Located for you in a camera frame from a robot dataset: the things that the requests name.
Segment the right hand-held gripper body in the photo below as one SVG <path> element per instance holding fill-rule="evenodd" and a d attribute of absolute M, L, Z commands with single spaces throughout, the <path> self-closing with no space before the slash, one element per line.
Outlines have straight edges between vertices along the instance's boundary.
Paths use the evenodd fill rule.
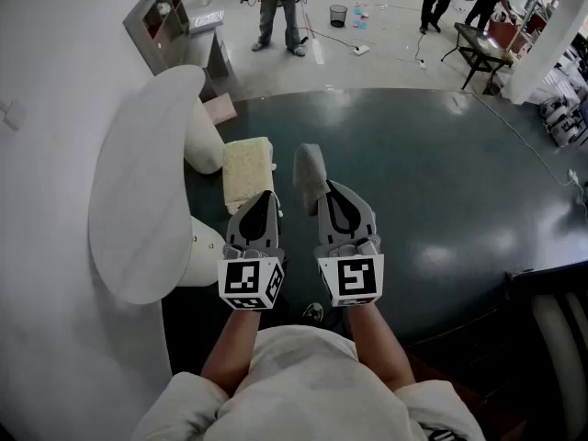
<path fill-rule="evenodd" d="M 351 243 L 326 244 L 314 251 L 322 282 L 333 307 L 365 305 L 383 292 L 381 238 L 372 234 Z"/>

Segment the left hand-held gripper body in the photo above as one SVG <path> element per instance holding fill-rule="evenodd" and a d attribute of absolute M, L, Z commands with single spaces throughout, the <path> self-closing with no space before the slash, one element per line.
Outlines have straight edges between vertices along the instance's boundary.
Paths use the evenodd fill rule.
<path fill-rule="evenodd" d="M 285 278 L 279 249 L 243 249 L 226 245 L 217 264 L 220 298 L 234 310 L 271 310 Z"/>

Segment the grey wiping cloth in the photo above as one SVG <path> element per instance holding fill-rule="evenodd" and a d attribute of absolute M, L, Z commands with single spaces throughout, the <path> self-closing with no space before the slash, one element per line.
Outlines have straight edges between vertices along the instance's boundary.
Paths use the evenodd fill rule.
<path fill-rule="evenodd" d="M 318 144 L 301 144 L 294 154 L 293 185 L 301 193 L 304 209 L 311 217 L 318 215 L 318 202 L 330 187 Z"/>

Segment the person's right forearm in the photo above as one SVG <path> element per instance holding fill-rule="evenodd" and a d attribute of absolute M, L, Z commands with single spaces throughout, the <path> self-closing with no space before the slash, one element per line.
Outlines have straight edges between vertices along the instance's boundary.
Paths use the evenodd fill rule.
<path fill-rule="evenodd" d="M 347 308 L 358 360 L 391 391 L 413 385 L 409 359 L 375 303 Z"/>

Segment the person's left forearm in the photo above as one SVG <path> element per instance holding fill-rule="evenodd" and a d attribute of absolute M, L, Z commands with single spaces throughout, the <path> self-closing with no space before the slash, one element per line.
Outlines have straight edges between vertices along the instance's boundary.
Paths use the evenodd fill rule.
<path fill-rule="evenodd" d="M 261 313 L 234 310 L 206 359 L 200 376 L 232 396 L 249 373 Z"/>

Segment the white oval table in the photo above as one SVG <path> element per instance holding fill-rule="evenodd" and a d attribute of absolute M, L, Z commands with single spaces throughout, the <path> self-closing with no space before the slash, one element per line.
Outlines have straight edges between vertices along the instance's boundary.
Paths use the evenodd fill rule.
<path fill-rule="evenodd" d="M 156 75 L 123 103 L 98 157 L 88 216 L 91 252 L 107 288 L 132 304 L 161 300 L 187 269 L 193 216 L 185 137 L 204 82 L 195 65 Z"/>

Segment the pink flat box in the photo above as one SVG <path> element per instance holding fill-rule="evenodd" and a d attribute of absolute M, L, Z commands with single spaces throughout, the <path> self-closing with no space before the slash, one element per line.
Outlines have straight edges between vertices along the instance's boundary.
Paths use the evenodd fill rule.
<path fill-rule="evenodd" d="M 215 126 L 237 116 L 232 99 L 228 93 L 212 98 L 205 102 L 203 106 Z"/>

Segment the person's white shirt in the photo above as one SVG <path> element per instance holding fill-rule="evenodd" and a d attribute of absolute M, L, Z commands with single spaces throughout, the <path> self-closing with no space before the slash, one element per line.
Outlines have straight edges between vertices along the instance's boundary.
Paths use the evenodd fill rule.
<path fill-rule="evenodd" d="M 234 395 L 188 372 L 169 382 L 132 441 L 485 441 L 451 383 L 390 390 L 339 334 L 262 330 Z"/>

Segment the grey side table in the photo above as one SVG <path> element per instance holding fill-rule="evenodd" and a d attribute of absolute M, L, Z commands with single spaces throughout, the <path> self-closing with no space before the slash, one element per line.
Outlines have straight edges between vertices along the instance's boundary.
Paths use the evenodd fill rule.
<path fill-rule="evenodd" d="M 200 92 L 202 102 L 228 93 L 234 79 L 232 65 L 221 32 L 224 11 L 214 11 L 190 18 L 189 43 L 185 63 L 198 66 L 205 82 Z"/>

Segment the dark wooden framed furniture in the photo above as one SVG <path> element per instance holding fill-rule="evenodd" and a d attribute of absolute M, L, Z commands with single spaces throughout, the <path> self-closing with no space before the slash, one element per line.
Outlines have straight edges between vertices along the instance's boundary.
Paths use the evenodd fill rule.
<path fill-rule="evenodd" d="M 531 441 L 588 441 L 588 260 L 506 275 Z"/>

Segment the grey open shelf cabinet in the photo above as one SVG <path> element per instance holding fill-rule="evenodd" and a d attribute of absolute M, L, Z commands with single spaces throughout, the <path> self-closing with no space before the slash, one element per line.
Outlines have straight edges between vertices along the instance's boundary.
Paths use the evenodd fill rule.
<path fill-rule="evenodd" d="M 182 0 L 139 0 L 123 26 L 154 75 L 185 62 L 189 18 Z"/>

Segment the dark wooden coffee table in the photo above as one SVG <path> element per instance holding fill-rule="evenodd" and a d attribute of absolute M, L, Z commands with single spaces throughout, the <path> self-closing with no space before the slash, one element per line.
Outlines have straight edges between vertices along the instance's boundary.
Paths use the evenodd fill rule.
<path fill-rule="evenodd" d="M 475 73 L 489 74 L 483 94 L 496 96 L 500 87 L 494 82 L 494 77 L 504 67 L 511 68 L 514 64 L 514 57 L 509 51 L 503 49 L 494 38 L 490 37 L 486 30 L 458 22 L 454 24 L 454 29 L 457 32 L 455 47 L 447 52 L 440 62 L 444 62 L 450 54 L 458 52 L 469 67 L 468 75 L 461 89 L 467 88 Z"/>

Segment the white square column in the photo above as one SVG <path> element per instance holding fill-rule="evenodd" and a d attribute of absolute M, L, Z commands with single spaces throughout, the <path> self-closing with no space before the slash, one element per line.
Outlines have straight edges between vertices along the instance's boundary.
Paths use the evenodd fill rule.
<path fill-rule="evenodd" d="M 531 51 L 504 86 L 503 97 L 516 105 L 525 103 L 568 49 L 587 17 L 588 0 L 560 0 Z"/>

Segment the white ribbed table pedestal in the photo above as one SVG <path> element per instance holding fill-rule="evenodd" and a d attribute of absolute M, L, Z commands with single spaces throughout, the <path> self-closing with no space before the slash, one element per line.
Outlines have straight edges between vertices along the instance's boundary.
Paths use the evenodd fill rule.
<path fill-rule="evenodd" d="M 191 218 L 192 242 L 187 269 L 179 287 L 204 288 L 217 282 L 217 263 L 223 258 L 223 237 L 204 222 Z"/>
<path fill-rule="evenodd" d="M 214 174 L 222 168 L 223 150 L 224 142 L 198 98 L 187 124 L 185 160 L 200 174 Z"/>

